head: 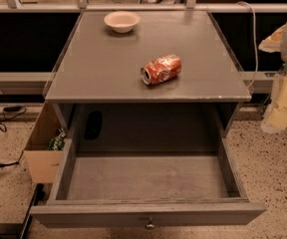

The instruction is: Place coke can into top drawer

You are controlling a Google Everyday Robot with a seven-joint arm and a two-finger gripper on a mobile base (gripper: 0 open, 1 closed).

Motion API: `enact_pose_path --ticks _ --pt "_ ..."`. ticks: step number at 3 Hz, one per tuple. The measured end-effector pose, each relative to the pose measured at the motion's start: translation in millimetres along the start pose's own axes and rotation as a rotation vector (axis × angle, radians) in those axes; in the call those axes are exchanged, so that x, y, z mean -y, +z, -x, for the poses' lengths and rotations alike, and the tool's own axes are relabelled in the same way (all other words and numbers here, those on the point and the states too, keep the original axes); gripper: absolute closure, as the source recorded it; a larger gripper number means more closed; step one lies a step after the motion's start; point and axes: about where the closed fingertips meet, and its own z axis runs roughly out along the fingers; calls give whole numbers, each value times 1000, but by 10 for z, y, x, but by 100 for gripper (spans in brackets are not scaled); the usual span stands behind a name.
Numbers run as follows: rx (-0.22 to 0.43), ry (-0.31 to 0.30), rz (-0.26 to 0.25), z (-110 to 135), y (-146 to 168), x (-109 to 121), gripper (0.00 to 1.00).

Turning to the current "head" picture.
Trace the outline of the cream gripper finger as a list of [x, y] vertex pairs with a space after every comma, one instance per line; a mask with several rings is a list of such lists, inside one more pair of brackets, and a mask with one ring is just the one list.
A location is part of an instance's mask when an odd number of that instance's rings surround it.
[[271, 104], [266, 109], [261, 129], [268, 133], [287, 128], [287, 74], [277, 74], [272, 85]]
[[281, 40], [285, 26], [279, 27], [270, 36], [259, 44], [259, 50], [267, 53], [279, 52], [281, 50]]

